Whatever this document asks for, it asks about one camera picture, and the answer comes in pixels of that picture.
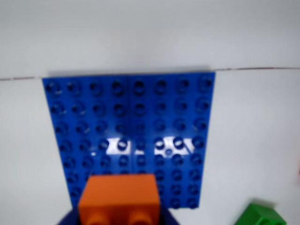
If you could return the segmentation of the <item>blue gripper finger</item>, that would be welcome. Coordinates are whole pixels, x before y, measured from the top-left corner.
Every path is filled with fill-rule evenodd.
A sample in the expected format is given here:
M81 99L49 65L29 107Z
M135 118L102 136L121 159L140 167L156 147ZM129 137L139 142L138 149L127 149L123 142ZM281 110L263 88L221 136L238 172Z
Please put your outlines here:
M70 210L59 222L57 225L80 225L80 216L79 210L73 208Z
M160 206L159 225L179 225L179 223L165 206Z

